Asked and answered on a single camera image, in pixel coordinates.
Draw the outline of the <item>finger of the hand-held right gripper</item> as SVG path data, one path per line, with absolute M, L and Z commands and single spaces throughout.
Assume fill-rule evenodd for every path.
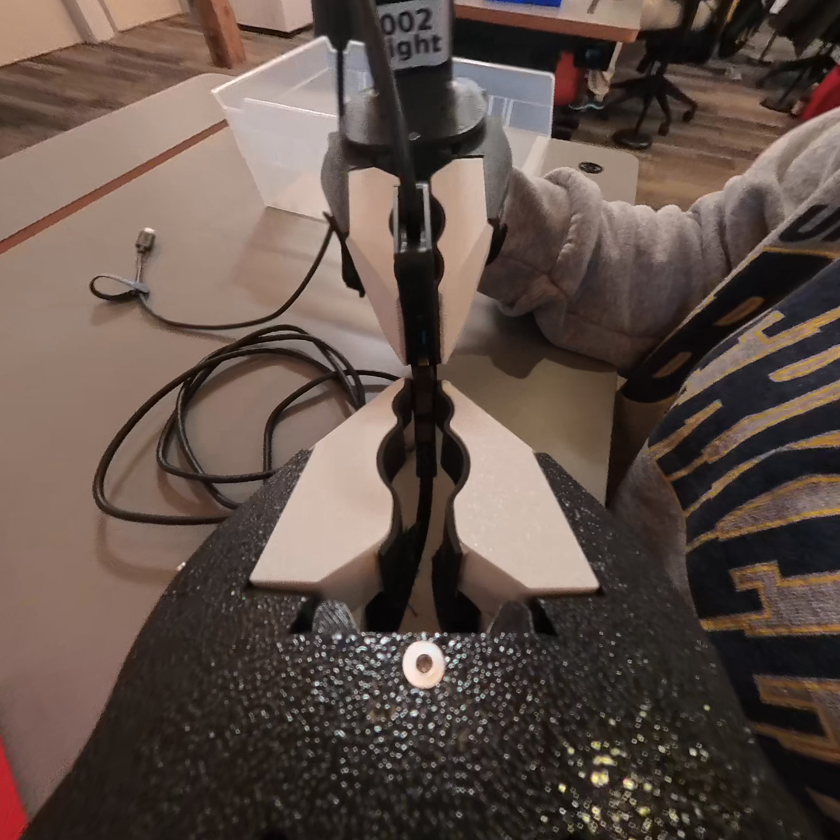
M 397 359 L 408 365 L 391 222 L 398 179 L 382 170 L 354 170 L 348 184 L 346 245 L 385 339 Z
M 440 361 L 447 363 L 459 341 L 490 252 L 493 229 L 487 215 L 483 161 L 451 161 L 430 182 L 444 226 L 437 250 L 444 273 L 437 285 Z

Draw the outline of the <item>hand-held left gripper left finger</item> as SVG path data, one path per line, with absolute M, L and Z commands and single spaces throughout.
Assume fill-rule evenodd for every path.
M 395 381 L 318 441 L 249 582 L 366 607 L 378 594 L 407 600 L 414 534 L 393 483 L 406 461 L 411 385 Z

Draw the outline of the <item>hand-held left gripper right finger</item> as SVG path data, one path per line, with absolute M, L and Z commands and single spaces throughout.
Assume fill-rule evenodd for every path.
M 537 454 L 447 381 L 440 465 L 454 488 L 434 556 L 441 624 L 483 624 L 508 602 L 591 595 L 600 584 Z

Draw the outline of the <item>black usb hub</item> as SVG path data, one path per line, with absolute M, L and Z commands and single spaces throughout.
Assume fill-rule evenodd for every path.
M 438 262 L 433 236 L 432 200 L 427 182 L 415 185 L 412 216 L 396 189 L 392 207 L 394 276 L 406 362 L 413 368 L 441 362 Z

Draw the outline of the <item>clear plastic bin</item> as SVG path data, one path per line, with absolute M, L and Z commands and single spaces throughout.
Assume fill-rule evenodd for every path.
M 267 207 L 314 219 L 329 210 L 321 168 L 338 129 L 334 70 L 335 52 L 319 37 L 213 90 Z M 553 126 L 553 74 L 458 57 L 453 70 L 486 94 L 514 167 L 538 175 Z

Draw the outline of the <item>person's right forearm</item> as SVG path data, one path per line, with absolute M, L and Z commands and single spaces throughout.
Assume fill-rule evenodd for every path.
M 837 108 L 686 211 L 607 202 L 569 167 L 515 169 L 507 236 L 479 292 L 512 317 L 533 314 L 562 349 L 629 371 L 762 252 L 838 257 L 838 199 Z

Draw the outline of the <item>wooden table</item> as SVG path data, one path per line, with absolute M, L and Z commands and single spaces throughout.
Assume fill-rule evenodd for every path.
M 455 1 L 458 19 L 552 35 L 633 43 L 641 29 L 643 1 L 535 3 Z

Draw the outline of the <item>black office chair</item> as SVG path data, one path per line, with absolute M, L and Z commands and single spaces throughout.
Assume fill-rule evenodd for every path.
M 668 76 L 674 66 L 705 64 L 714 54 L 720 32 L 728 17 L 728 2 L 678 1 L 646 2 L 638 39 L 644 44 L 644 55 L 635 77 L 611 86 L 604 114 L 609 117 L 624 104 L 638 100 L 642 109 L 632 128 L 615 131 L 615 146 L 627 151 L 646 151 L 654 138 L 644 129 L 644 122 L 653 103 L 662 114 L 658 135 L 668 135 L 673 114 L 672 103 L 682 104 L 684 123 L 695 117 L 698 103 L 686 95 Z

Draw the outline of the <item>wooden post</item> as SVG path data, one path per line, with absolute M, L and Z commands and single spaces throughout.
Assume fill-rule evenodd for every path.
M 235 69 L 246 62 L 245 46 L 229 1 L 191 1 L 216 67 Z

